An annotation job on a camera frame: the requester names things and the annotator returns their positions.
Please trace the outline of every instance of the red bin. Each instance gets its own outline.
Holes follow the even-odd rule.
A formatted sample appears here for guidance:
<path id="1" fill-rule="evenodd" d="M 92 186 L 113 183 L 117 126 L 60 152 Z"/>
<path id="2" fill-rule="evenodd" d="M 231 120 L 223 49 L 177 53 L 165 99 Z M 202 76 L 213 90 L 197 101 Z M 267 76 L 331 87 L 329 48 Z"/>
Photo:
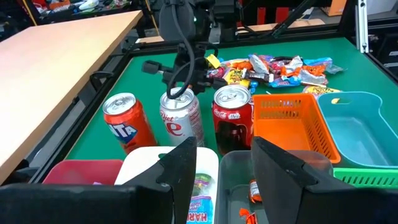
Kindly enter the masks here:
<path id="1" fill-rule="evenodd" d="M 50 171 L 43 184 L 89 184 L 114 185 L 123 161 L 65 160 Z"/>

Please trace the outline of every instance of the can lid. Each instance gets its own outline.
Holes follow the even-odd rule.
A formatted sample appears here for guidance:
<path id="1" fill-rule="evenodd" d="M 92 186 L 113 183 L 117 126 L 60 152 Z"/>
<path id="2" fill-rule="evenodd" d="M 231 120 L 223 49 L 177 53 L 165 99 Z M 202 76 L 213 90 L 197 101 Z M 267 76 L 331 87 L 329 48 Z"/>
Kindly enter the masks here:
<path id="1" fill-rule="evenodd" d="M 132 93 L 118 93 L 107 99 L 102 107 L 105 114 L 118 115 L 126 112 L 136 104 Z"/>
<path id="2" fill-rule="evenodd" d="M 175 87 L 171 89 L 171 94 L 175 94 L 181 89 L 181 87 Z M 182 93 L 181 96 L 177 97 L 174 100 L 171 100 L 167 97 L 166 93 L 163 93 L 162 97 L 160 97 L 160 105 L 163 108 L 169 109 L 169 110 L 178 110 L 181 108 L 184 108 L 188 106 L 194 99 L 195 94 L 193 94 L 193 91 L 189 88 L 185 90 L 184 93 Z"/>
<path id="3" fill-rule="evenodd" d="M 223 86 L 214 94 L 214 101 L 218 106 L 235 109 L 244 106 L 250 100 L 250 92 L 241 85 Z"/>

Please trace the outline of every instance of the fanta can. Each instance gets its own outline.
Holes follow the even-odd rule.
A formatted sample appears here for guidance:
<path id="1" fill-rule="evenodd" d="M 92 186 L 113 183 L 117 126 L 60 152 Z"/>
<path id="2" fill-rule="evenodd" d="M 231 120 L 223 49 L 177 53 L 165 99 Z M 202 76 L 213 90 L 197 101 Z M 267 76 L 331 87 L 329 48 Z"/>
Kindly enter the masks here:
<path id="1" fill-rule="evenodd" d="M 139 147 L 157 145 L 142 103 L 133 94 L 119 93 L 110 97 L 103 111 L 106 124 L 127 154 Z"/>

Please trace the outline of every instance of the black metal frame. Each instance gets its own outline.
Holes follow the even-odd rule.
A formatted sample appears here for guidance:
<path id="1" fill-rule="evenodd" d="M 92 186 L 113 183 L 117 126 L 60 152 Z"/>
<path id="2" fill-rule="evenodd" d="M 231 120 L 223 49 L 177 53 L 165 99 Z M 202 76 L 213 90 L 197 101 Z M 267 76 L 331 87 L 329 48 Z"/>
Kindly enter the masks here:
<path id="1" fill-rule="evenodd" d="M 289 29 L 287 32 L 282 34 L 277 39 L 255 39 L 250 38 L 248 34 L 243 34 L 239 37 L 238 41 L 230 42 L 226 44 L 219 44 L 218 47 L 241 47 L 248 45 L 261 45 L 261 44 L 272 44 L 281 42 L 296 42 L 301 40 L 315 40 L 315 39 L 329 39 L 334 37 L 346 37 L 352 41 L 351 32 L 353 27 L 348 27 L 345 23 L 349 20 L 354 19 L 354 7 L 356 0 L 347 0 L 346 10 L 343 13 L 340 24 L 329 25 L 329 26 L 316 26 L 316 27 L 301 27 L 296 29 Z M 42 166 L 38 172 L 30 180 L 30 183 L 40 183 L 45 179 L 50 169 L 62 161 L 72 149 L 81 133 L 83 132 L 86 125 L 90 122 L 91 118 L 97 112 L 98 108 L 102 104 L 108 92 L 112 89 L 118 78 L 122 74 L 124 68 L 128 65 L 130 59 L 143 55 L 155 55 L 155 54 L 167 54 L 176 52 L 175 42 L 160 42 L 151 44 L 136 44 L 133 45 L 122 57 L 116 68 L 113 70 L 111 76 L 109 76 L 103 85 L 98 89 L 98 93 L 93 101 L 84 109 L 78 119 L 74 122 L 73 126 L 67 132 L 66 136 L 62 139 L 60 144 L 56 147 L 52 155 L 49 157 L 44 166 Z M 368 59 L 378 66 L 382 72 L 390 77 L 395 83 L 398 80 L 394 78 L 394 75 L 385 68 L 380 62 L 378 62 L 372 55 L 366 54 Z"/>

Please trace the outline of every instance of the silver soda can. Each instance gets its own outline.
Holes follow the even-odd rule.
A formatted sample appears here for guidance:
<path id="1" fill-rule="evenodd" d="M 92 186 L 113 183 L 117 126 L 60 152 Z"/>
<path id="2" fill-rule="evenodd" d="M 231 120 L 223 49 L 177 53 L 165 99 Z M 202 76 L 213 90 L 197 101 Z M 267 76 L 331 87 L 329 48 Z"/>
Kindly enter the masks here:
<path id="1" fill-rule="evenodd" d="M 171 94 L 180 87 L 171 89 Z M 196 137 L 197 146 L 205 146 L 205 137 L 201 121 L 199 100 L 191 89 L 178 98 L 171 100 L 164 93 L 160 98 L 160 115 L 169 133 L 173 146 L 178 146 L 188 137 Z"/>

